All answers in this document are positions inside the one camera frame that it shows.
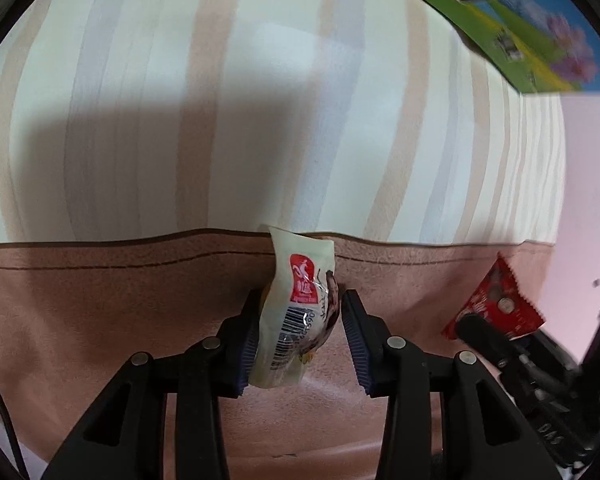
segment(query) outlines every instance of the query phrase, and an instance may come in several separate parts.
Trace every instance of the black cable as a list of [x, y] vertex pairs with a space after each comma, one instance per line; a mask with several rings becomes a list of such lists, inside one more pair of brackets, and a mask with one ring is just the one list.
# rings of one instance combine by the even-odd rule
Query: black cable
[[16, 436], [16, 431], [13, 428], [13, 423], [11, 422], [11, 417], [9, 415], [9, 410], [7, 410], [7, 406], [4, 403], [4, 399], [0, 394], [0, 418], [2, 419], [2, 423], [4, 425], [4, 431], [7, 433], [7, 437], [9, 439], [9, 444], [11, 446], [11, 452], [13, 453], [13, 458], [16, 462], [16, 467], [18, 468], [18, 472], [20, 476], [24, 480], [29, 479], [29, 472], [27, 471], [27, 465], [24, 463], [24, 458], [22, 457], [22, 451], [20, 450], [20, 444], [18, 443], [18, 437]]

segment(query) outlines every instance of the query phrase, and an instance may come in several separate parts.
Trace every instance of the barcode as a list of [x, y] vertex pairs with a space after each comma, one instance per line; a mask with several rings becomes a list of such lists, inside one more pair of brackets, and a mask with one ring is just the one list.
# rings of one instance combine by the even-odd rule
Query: barcode
[[312, 308], [290, 306], [286, 310], [285, 319], [282, 321], [282, 328], [280, 329], [276, 350], [270, 366], [272, 370], [278, 370], [289, 362], [298, 341], [311, 328], [314, 317], [315, 312]]

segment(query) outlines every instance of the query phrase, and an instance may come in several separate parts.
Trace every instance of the brown stripe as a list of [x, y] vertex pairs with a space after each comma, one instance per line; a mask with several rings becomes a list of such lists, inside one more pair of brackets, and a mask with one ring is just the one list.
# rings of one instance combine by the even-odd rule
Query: brown stripe
[[306, 83], [302, 96], [301, 113], [299, 121], [293, 134], [293, 156], [289, 160], [288, 170], [283, 186], [283, 199], [278, 216], [278, 225], [288, 226], [291, 224], [291, 215], [296, 202], [296, 192], [299, 189], [300, 176], [304, 167], [308, 136], [313, 131], [315, 119], [315, 108], [318, 105], [318, 95], [322, 83], [321, 75], [324, 72], [324, 63], [328, 53], [328, 39], [333, 31], [334, 8], [336, 0], [322, 0], [320, 5], [320, 25], [318, 26], [318, 45], [311, 74]]
[[178, 138], [176, 222], [180, 230], [205, 227], [207, 223], [222, 68], [238, 2], [200, 0], [198, 4]]
[[25, 235], [11, 174], [11, 118], [24, 65], [50, 5], [51, 0], [33, 3], [29, 19], [11, 45], [0, 74], [0, 212], [7, 238], [14, 241], [24, 240]]
[[364, 238], [387, 240], [409, 185], [429, 89], [429, 22], [427, 7], [405, 0], [409, 74], [389, 161], [368, 218]]
[[496, 187], [493, 190], [493, 199], [491, 200], [491, 209], [489, 210], [489, 219], [484, 232], [484, 240], [489, 241], [496, 223], [496, 215], [502, 198], [502, 189], [504, 188], [504, 177], [507, 173], [507, 161], [509, 160], [509, 150], [511, 147], [511, 103], [509, 101], [509, 84], [501, 79], [502, 96], [504, 98], [504, 144], [502, 154], [500, 155], [500, 165], [498, 167], [498, 176], [496, 178]]
[[491, 133], [489, 79], [486, 61], [477, 56], [473, 56], [471, 60], [471, 80], [474, 91], [474, 148], [471, 155], [469, 187], [454, 243], [464, 242], [469, 234], [469, 227], [471, 227], [471, 222], [474, 219], [475, 209], [484, 183], [489, 156], [489, 137]]

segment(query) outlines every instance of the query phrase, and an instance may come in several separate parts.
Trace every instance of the white snack wrapper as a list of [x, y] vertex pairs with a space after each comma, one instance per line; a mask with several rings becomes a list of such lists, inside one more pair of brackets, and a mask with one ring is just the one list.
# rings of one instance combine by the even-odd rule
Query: white snack wrapper
[[269, 228], [276, 274], [260, 313], [260, 340], [250, 384], [298, 384], [340, 314], [331, 240]]

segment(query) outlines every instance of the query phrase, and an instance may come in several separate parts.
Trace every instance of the snack package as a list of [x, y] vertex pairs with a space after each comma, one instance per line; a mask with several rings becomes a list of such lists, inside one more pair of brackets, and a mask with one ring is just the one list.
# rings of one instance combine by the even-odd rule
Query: snack package
[[480, 314], [509, 338], [532, 333], [544, 323], [534, 306], [520, 295], [516, 277], [500, 254], [443, 335], [456, 339], [456, 322], [468, 313]]
[[298, 384], [340, 315], [333, 241], [269, 231], [276, 274], [263, 293], [260, 341], [249, 377], [260, 388]]

